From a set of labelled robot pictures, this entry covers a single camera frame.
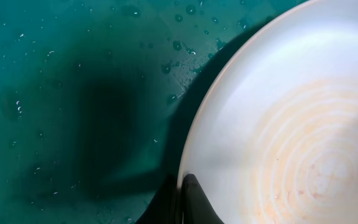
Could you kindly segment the light blue plate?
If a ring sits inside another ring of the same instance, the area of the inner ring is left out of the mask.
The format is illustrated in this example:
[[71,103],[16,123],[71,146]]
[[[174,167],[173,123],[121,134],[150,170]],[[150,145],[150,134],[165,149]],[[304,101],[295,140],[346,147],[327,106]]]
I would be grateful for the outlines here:
[[358,223],[358,0],[304,2],[233,55],[191,125],[187,174],[224,223]]

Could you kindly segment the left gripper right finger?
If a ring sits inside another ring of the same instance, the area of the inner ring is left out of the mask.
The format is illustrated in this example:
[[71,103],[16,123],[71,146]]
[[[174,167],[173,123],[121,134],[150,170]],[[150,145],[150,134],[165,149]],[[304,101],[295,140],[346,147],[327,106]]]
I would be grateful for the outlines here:
[[223,224],[194,174],[183,179],[181,210],[184,224]]

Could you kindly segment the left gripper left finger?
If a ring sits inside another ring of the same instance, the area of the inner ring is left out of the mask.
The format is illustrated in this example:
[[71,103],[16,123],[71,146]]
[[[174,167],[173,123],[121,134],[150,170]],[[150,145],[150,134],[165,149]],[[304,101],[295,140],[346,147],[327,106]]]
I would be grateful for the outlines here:
[[180,206],[177,180],[166,177],[136,224],[181,224]]

